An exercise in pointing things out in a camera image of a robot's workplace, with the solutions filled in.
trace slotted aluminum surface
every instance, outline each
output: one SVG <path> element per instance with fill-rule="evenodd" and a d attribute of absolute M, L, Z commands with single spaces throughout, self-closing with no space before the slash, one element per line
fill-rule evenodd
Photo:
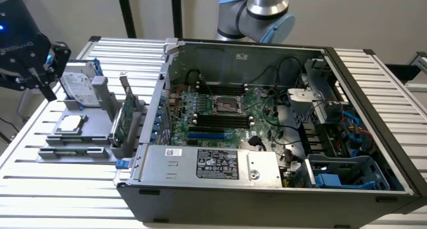
<path fill-rule="evenodd" d="M 102 38 L 98 43 L 87 43 L 82 49 L 81 58 L 97 57 L 99 60 L 109 79 L 109 90 L 117 93 L 118 98 L 123 97 L 118 74 L 126 72 L 133 92 L 149 102 L 150 82 L 162 62 L 162 43 L 155 40 Z M 63 98 L 58 87 L 54 91 L 57 98 Z M 113 186 L 113 165 L 35 163 L 38 147 L 45 143 L 45 133 L 53 129 L 63 108 L 59 101 L 41 103 L 0 157 L 0 228 L 224 228 L 138 222 Z M 427 169 L 427 163 L 418 160 L 418 165 Z M 121 172 L 119 178 L 127 177 L 129 171 Z M 427 207 L 408 215 L 390 214 L 362 228 L 425 228 L 425 214 Z"/>

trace warning label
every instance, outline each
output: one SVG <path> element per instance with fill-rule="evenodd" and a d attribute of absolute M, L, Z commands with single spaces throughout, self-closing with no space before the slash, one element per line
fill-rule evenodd
<path fill-rule="evenodd" d="M 196 162 L 197 178 L 238 180 L 237 151 L 197 150 Z"/>

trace sheet metal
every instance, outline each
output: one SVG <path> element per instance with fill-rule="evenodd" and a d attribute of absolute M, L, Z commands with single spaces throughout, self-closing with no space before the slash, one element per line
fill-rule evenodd
<path fill-rule="evenodd" d="M 154 75 L 162 63 L 161 40 L 101 38 L 98 42 L 89 42 L 78 57 L 95 57 L 107 76 L 110 91 L 123 98 L 118 87 L 118 74 L 126 72 L 133 93 L 147 103 L 154 86 Z M 340 49 L 340 56 L 349 59 L 358 75 L 365 70 L 366 75 L 384 75 L 369 62 L 361 50 Z M 405 98 L 400 96 L 390 82 L 386 88 L 374 87 L 369 81 L 360 81 L 368 96 Z M 62 90 L 54 88 L 57 98 L 63 98 Z M 413 115 L 418 120 L 417 110 L 409 104 L 396 106 L 374 105 L 384 114 Z M 45 143 L 47 133 L 57 122 L 65 106 L 58 101 L 43 101 L 21 129 L 11 144 L 0 157 L 0 228 L 73 228 L 73 229 L 142 229 L 142 228 L 222 228 L 221 226 L 149 224 L 134 220 L 126 204 L 111 183 L 114 177 L 113 165 L 83 164 L 38 164 L 35 163 L 38 147 Z M 421 123 L 390 122 L 389 129 L 418 129 L 418 133 L 400 133 L 409 138 L 421 135 L 420 140 L 404 139 L 402 149 L 418 166 L 427 178 L 427 153 Z M 129 177 L 129 171 L 119 174 L 121 179 Z M 389 214 L 373 221 L 364 229 L 420 229 L 427 225 L 427 207 L 408 215 Z"/>

